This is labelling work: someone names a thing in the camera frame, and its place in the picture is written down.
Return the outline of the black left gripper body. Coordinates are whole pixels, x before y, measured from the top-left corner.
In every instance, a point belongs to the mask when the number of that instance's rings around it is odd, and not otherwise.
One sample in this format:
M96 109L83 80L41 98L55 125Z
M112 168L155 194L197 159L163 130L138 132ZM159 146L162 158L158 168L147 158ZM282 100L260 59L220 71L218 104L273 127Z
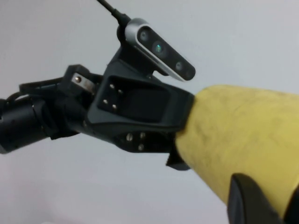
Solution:
M99 138L132 153L168 153L185 127L194 95L152 76L143 57L118 50L86 122Z

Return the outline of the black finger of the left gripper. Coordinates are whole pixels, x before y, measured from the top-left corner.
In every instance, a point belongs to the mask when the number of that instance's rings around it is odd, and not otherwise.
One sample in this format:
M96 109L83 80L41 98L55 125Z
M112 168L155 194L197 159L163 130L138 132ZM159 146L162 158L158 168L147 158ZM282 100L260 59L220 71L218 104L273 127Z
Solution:
M169 157L167 159L166 166L175 169L177 171L187 171L190 169L190 167L181 158L178 149L176 147L175 140L173 140L171 143Z

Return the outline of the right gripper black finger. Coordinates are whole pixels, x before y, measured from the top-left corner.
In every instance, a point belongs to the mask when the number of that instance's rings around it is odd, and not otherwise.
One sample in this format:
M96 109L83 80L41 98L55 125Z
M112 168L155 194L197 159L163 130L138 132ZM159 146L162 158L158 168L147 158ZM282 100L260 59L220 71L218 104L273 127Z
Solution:
M230 224L283 224L258 184L248 175L233 174L228 195Z

